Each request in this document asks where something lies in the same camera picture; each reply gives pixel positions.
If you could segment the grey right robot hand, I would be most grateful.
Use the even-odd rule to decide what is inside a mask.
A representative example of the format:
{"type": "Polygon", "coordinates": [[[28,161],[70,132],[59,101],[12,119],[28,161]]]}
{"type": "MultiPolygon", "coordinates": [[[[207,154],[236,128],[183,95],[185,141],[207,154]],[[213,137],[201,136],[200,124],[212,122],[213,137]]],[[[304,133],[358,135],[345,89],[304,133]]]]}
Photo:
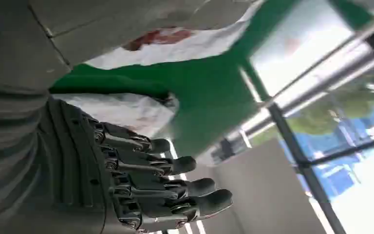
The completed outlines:
{"type": "Polygon", "coordinates": [[[0,234],[131,234],[90,117],[49,89],[156,29],[221,29],[252,0],[0,0],[0,234]]]}

